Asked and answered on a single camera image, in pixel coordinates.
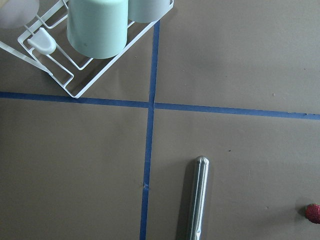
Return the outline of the mint green cup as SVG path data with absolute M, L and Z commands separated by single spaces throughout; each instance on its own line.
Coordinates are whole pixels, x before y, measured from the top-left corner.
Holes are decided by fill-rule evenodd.
M 80 54 L 93 59 L 108 59 L 127 44 L 127 0 L 68 1 L 66 35 Z

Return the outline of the grey-green cup on rack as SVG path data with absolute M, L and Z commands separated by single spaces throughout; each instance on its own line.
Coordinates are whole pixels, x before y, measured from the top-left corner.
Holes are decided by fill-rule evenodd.
M 170 0 L 129 0 L 128 19 L 137 23 L 151 23 L 169 10 Z

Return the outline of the red strawberry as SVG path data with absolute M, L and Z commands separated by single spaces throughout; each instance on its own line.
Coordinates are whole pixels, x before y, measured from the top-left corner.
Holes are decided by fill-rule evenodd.
M 320 205 L 319 204 L 309 204 L 305 207 L 305 218 L 311 223 L 320 224 Z

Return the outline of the steel muddler black tip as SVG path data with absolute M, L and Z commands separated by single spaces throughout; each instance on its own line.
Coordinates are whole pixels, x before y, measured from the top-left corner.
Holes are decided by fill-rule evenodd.
M 209 168 L 210 161 L 203 155 L 187 164 L 175 233 L 176 240 L 200 240 L 202 237 Z

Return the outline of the white cup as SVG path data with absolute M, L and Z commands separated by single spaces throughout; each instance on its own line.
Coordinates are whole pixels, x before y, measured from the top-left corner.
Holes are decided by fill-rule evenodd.
M 1 0 L 0 28 L 14 29 L 33 20 L 40 8 L 39 0 Z

